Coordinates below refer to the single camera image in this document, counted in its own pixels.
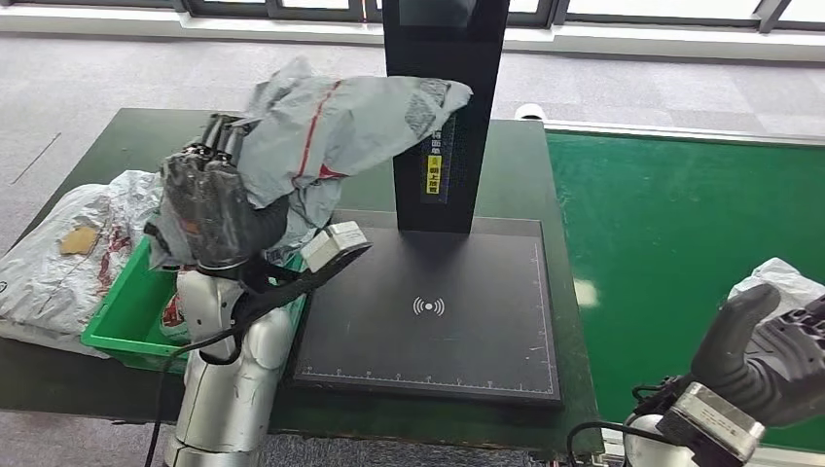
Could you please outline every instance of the wireless charging icon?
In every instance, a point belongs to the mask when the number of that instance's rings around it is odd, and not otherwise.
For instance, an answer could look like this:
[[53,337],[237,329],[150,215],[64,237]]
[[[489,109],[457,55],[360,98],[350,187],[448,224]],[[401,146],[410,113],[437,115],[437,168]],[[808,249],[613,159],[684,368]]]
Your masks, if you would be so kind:
[[433,303],[428,303],[423,301],[420,297],[415,297],[415,300],[412,301],[412,312],[415,313],[415,316],[423,313],[424,311],[433,311],[437,315],[441,316],[444,314],[444,301],[438,299]]

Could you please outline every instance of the black platform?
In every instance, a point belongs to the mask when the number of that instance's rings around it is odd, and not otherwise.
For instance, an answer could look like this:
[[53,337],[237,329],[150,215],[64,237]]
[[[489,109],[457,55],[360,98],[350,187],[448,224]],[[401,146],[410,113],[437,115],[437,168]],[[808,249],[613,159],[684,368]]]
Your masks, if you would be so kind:
[[344,220],[374,246],[315,292],[293,382],[560,403],[538,221],[477,218],[465,235],[400,232],[395,213]]

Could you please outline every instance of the robotic arm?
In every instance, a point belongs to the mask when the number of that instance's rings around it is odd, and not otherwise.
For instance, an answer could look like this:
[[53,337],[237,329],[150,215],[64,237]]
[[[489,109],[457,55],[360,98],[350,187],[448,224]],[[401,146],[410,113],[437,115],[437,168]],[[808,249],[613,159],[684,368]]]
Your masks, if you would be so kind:
[[739,467],[767,426],[825,413],[825,297],[763,321],[779,292],[759,285],[725,302],[684,377],[640,398],[625,437],[634,467]]
[[[164,463],[170,467],[251,467],[269,427],[275,389],[298,324],[287,307],[320,287],[371,244],[353,225],[321,231],[303,253],[302,272],[263,258],[286,230],[286,197],[255,210],[234,165],[249,127],[214,115],[203,137],[161,171],[164,203],[174,212],[197,270],[178,275],[178,297],[192,341],[186,392]],[[147,226],[167,251],[171,238]],[[146,459],[152,465],[158,428]]]

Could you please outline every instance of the red stripe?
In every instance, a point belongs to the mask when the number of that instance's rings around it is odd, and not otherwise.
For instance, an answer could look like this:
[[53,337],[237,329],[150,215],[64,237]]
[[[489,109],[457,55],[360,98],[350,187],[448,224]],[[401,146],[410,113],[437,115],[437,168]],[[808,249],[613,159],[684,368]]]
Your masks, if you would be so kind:
[[321,164],[321,170],[318,173],[318,178],[336,178],[336,177],[345,177],[346,175],[342,173],[335,172],[334,170],[330,170],[330,167]]
[[315,125],[318,124],[318,117],[321,116],[321,110],[323,110],[324,104],[327,102],[327,100],[329,100],[330,97],[332,97],[333,91],[335,91],[340,85],[341,80],[335,82],[333,88],[329,92],[327,92],[327,95],[324,96],[324,98],[320,102],[318,102],[318,108],[315,110],[315,115],[312,116],[312,123],[309,124],[309,133],[306,134],[306,144],[304,144],[304,158],[301,159],[301,169],[298,171],[298,174],[296,176],[292,177],[292,186],[296,188],[298,188],[298,186],[295,184],[295,181],[299,177],[304,175],[304,169],[306,168],[306,160],[309,159],[309,146],[311,146],[312,143],[312,134],[315,132]]

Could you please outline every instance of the yellow label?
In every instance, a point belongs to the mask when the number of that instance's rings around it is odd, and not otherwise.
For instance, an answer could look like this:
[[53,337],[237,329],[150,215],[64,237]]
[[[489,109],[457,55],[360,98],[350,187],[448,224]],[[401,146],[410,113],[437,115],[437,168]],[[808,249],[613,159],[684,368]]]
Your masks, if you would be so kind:
[[427,157],[427,195],[437,195],[441,188],[441,156]]

